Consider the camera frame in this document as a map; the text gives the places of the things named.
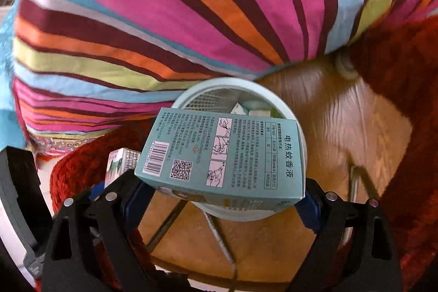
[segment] metal rod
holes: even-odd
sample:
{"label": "metal rod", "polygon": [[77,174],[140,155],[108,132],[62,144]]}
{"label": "metal rod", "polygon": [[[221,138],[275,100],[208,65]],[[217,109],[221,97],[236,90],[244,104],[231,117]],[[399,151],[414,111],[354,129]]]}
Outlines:
{"label": "metal rod", "polygon": [[222,238],[222,234],[220,233],[220,228],[218,226],[216,217],[213,217],[212,215],[206,212],[203,213],[205,215],[205,219],[207,220],[207,224],[209,225],[209,228],[216,239],[216,242],[219,244],[219,248],[222,251],[222,254],[225,256],[225,258],[228,260],[229,264],[231,265],[231,269],[233,271],[233,278],[231,282],[231,287],[228,289],[228,292],[234,292],[235,291],[234,285],[235,285],[235,281],[237,280],[236,260],[234,260],[233,254],[231,254],[228,246],[226,245],[224,239]]}
{"label": "metal rod", "polygon": [[[350,181],[348,189],[348,200],[349,202],[356,202],[358,200],[359,191],[359,181],[362,180],[364,184],[367,195],[370,199],[379,199],[379,194],[376,187],[374,186],[373,180],[371,179],[368,171],[363,166],[352,166],[350,168]],[[346,244],[353,233],[353,228],[345,229],[344,237],[342,239],[342,244]]]}
{"label": "metal rod", "polygon": [[188,202],[187,200],[180,200],[178,204],[174,207],[174,209],[172,209],[172,211],[166,217],[164,222],[160,225],[160,227],[155,232],[152,239],[150,239],[149,243],[146,245],[146,249],[150,254],[152,253],[152,251],[155,250],[155,248],[157,247],[158,243],[161,241],[163,236],[167,233],[167,231],[172,226],[174,221],[178,218],[179,214],[184,209],[187,202]]}

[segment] mesh basket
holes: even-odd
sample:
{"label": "mesh basket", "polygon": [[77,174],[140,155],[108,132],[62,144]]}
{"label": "mesh basket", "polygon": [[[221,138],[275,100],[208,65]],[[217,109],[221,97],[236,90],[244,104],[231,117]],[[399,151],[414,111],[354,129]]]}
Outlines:
{"label": "mesh basket", "polygon": [[[185,91],[174,102],[172,108],[230,113],[236,103],[244,104],[250,110],[275,109],[281,117],[296,120],[290,108],[274,93],[259,84],[239,78],[215,78],[198,83]],[[298,128],[303,142],[304,163],[306,165],[306,141],[299,124]],[[218,207],[199,202],[193,202],[193,204],[215,217],[233,221],[254,221],[275,214],[271,210]]]}

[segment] wooden floor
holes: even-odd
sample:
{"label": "wooden floor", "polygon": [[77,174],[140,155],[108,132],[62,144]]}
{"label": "wooden floor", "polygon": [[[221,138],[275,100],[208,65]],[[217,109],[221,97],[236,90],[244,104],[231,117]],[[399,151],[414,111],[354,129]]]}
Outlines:
{"label": "wooden floor", "polygon": [[[341,78],[331,57],[294,65],[259,83],[279,95],[301,123],[308,148],[307,177],[346,199],[349,168],[363,165],[382,193],[404,155],[411,131],[409,121],[391,103],[362,80]],[[361,189],[359,200],[366,198]],[[155,195],[140,226],[145,242],[176,203]],[[284,290],[283,283],[294,276],[314,239],[294,208],[261,221],[220,224],[237,260],[238,279],[259,283],[240,283],[241,289]],[[153,256],[163,267],[181,268],[208,283],[226,285],[232,277],[203,214],[190,203]]]}

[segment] green box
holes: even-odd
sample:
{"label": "green box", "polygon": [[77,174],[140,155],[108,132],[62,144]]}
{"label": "green box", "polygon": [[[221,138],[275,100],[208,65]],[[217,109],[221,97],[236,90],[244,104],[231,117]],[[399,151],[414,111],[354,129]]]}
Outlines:
{"label": "green box", "polygon": [[304,198],[296,120],[162,108],[135,174],[170,196],[280,211]]}

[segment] blue cloth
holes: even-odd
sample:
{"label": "blue cloth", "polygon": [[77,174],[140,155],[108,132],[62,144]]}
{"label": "blue cloth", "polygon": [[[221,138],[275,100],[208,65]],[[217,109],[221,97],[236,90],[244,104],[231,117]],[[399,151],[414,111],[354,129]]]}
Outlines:
{"label": "blue cloth", "polygon": [[12,95],[12,81],[14,79],[12,41],[17,10],[18,0],[14,2],[0,25],[0,150],[6,146],[26,147],[26,139],[17,121],[15,101]]}

